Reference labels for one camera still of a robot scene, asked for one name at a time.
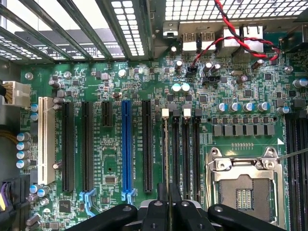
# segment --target pci express slot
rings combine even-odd
[[[113,125],[112,120],[113,120],[112,102],[103,101],[102,102],[102,126],[112,127]]]
[[[285,116],[287,153],[297,151],[297,126],[294,115]],[[289,182],[289,209],[290,209],[290,226],[291,230],[303,230],[301,228],[301,204],[300,204],[300,187],[299,187],[299,165],[298,156],[292,156],[287,160],[288,182]]]
[[[173,116],[172,118],[172,166],[173,166],[173,183],[180,185],[180,118]]]
[[[200,134],[199,134],[200,118],[193,118],[192,125],[192,166],[193,166],[193,196],[194,199],[200,202]]]
[[[55,181],[55,111],[52,98],[38,98],[38,184]]]
[[[190,199],[190,146],[189,121],[182,119],[182,150],[183,150],[183,199]]]
[[[74,190],[74,103],[62,104],[62,191]]]
[[[81,148],[81,176],[82,191],[90,192],[93,187],[93,104],[90,102],[81,103],[81,127],[82,127],[82,148]]]
[[[122,192],[130,193],[132,186],[132,108],[131,101],[122,101]]]
[[[142,101],[143,135],[143,189],[145,193],[153,190],[153,129],[151,101]]]

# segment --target purple wire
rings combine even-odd
[[[8,205],[8,201],[6,200],[6,197],[5,197],[5,194],[4,194],[5,186],[6,186],[6,183],[3,184],[2,188],[1,188],[0,194],[1,194],[2,198],[3,198],[3,201],[4,201],[5,206],[7,207],[7,206],[9,206],[9,205]]]

